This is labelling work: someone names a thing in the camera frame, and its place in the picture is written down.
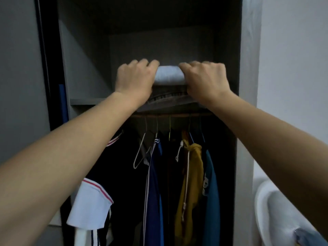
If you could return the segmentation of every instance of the person's left arm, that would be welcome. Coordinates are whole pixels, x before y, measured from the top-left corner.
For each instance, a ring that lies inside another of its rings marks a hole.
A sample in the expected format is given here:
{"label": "person's left arm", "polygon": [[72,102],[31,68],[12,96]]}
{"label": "person's left arm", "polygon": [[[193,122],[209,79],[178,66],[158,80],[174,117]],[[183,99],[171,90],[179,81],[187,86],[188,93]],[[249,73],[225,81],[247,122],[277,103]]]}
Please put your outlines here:
{"label": "person's left arm", "polygon": [[[159,62],[147,64],[143,59],[120,66],[107,99],[1,165],[1,245],[13,245],[15,237],[29,245],[50,222],[115,132],[149,98]],[[24,225],[24,233],[17,230]]]}

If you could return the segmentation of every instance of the clothes rod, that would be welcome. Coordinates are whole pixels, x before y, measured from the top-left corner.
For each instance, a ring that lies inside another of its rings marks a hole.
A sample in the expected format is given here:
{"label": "clothes rod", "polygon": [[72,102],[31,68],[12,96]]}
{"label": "clothes rod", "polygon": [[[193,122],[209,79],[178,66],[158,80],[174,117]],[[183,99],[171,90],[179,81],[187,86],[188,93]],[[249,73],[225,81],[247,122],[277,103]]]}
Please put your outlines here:
{"label": "clothes rod", "polygon": [[211,116],[213,113],[184,113],[184,114],[135,114],[131,117],[133,118],[164,118],[164,117],[195,117],[195,116]]}

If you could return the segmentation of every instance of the person's left hand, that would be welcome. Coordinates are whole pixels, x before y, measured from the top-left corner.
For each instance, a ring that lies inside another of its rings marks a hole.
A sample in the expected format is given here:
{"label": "person's left hand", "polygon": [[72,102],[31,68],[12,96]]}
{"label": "person's left hand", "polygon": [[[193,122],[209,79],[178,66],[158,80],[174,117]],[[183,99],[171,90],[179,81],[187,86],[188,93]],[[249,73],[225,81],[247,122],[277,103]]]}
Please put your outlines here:
{"label": "person's left hand", "polygon": [[159,62],[142,59],[123,64],[117,70],[115,92],[121,93],[138,107],[142,106],[152,93],[152,86]]}

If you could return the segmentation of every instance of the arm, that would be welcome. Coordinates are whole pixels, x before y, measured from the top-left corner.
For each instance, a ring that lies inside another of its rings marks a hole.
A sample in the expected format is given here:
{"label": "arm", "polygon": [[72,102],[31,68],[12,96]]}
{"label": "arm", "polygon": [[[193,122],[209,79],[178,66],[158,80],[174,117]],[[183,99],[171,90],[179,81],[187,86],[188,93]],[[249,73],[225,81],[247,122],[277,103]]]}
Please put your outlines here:
{"label": "arm", "polygon": [[233,94],[223,64],[182,63],[188,93],[240,139],[269,178],[328,238],[328,146]]}
{"label": "arm", "polygon": [[149,98],[159,62],[147,64],[122,65],[112,95],[0,167],[1,245],[17,239],[29,245],[50,222],[115,132]]}

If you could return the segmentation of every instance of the closet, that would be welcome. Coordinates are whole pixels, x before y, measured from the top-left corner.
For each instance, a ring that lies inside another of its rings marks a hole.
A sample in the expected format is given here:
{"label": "closet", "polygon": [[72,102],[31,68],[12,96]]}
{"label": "closet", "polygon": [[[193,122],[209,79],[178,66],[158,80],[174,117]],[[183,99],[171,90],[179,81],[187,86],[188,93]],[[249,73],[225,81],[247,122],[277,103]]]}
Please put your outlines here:
{"label": "closet", "polygon": [[[117,68],[133,59],[157,59],[162,66],[192,60],[222,62],[230,87],[238,94],[241,54],[247,54],[241,52],[242,3],[243,0],[57,0],[69,119],[109,96],[114,90]],[[172,91],[185,92],[185,86],[154,86],[150,100]],[[240,216],[235,213],[235,193],[241,191],[236,189],[237,140],[217,117],[208,113],[193,100],[163,106],[146,103],[128,123],[142,136],[145,118],[149,130],[156,131],[158,127],[168,132],[170,128],[198,129],[201,117],[206,142],[215,152],[211,156],[220,195],[220,244],[232,245],[238,237],[234,235],[234,224]]]}

